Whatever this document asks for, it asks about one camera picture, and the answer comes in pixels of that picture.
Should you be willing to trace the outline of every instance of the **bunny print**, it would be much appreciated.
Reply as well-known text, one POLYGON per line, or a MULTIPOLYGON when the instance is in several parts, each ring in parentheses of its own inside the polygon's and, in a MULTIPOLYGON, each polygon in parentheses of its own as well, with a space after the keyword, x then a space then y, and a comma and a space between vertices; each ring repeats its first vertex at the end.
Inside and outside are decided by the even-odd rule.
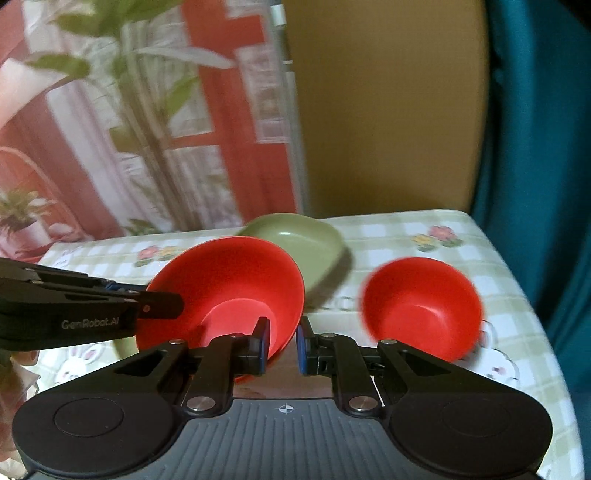
POLYGON ((69 347, 68 358, 56 373, 56 385, 74 380, 88 373, 88 365, 95 362, 103 353, 105 346, 102 343, 94 345, 77 345, 69 347))
POLYGON ((490 322, 482 322, 478 346, 456 364, 491 380, 519 388, 519 370, 509 357, 495 349, 496 331, 490 322))

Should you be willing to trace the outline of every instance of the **table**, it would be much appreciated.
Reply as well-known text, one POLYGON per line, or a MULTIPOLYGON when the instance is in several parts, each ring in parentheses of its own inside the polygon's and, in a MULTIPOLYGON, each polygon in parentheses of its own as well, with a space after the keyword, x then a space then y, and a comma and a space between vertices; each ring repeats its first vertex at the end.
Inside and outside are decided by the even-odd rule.
MULTIPOLYGON (((337 228, 349 248, 333 276, 307 298, 306 313, 317 333, 349 335, 374 346, 360 323, 360 287, 374 268, 395 258, 435 258, 463 272, 475 285, 485 308, 479 345, 459 364, 531 395, 550 413, 552 443, 539 474, 545 480, 583 480, 583 456, 569 392, 540 321, 502 258, 465 213, 427 210, 324 220, 337 228)), ((172 257, 236 229, 125 237, 84 244, 57 244, 40 262, 126 283, 145 284, 172 257)), ((133 342, 106 342, 88 363, 88 371, 133 351, 133 342)), ((34 368, 48 388, 68 349, 41 354, 34 368)), ((238 395, 265 397, 326 396, 327 379, 297 373, 291 344, 267 375, 237 388, 238 395)))

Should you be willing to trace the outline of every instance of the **teal curtain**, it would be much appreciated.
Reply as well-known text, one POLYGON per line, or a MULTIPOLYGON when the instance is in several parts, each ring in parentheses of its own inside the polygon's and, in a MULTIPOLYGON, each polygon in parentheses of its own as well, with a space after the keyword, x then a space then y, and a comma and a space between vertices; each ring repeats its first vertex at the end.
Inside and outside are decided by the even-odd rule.
POLYGON ((472 215, 540 317, 591 469, 591 33, 558 0, 489 0, 491 92, 472 215))

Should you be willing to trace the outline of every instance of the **metal screw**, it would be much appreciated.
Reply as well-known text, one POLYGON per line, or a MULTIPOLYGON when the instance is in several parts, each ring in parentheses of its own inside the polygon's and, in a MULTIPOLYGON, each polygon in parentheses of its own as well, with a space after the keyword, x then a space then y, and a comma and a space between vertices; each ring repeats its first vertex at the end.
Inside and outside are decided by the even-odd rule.
POLYGON ((216 401, 211 397, 193 397, 187 400, 187 408, 193 411, 208 411, 216 406, 216 401))
POLYGON ((373 410, 378 406, 378 401, 373 397, 366 397, 362 395, 360 397, 353 397, 349 400, 349 407, 355 411, 366 412, 373 410))

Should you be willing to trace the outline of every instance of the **flower print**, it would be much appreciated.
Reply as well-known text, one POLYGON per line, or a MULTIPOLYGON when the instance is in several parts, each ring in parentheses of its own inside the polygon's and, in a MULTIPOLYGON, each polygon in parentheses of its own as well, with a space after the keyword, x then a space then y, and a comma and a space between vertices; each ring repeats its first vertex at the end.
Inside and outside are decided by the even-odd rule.
POLYGON ((448 226, 433 225, 429 229, 429 235, 441 242, 444 247, 458 247, 463 240, 457 237, 455 232, 448 226))
POLYGON ((160 251, 160 255, 158 256, 159 262, 167 262, 172 260, 180 253, 180 250, 177 247, 163 247, 160 251))
POLYGON ((158 252, 160 252, 160 249, 155 245, 140 250, 138 252, 138 259, 135 262, 135 266, 143 267, 144 265, 148 265, 150 262, 152 262, 158 252))
POLYGON ((431 250, 435 250, 437 248, 435 239, 432 236, 423 235, 421 233, 419 235, 412 236, 411 240, 417 244, 417 249, 420 252, 430 252, 431 250))

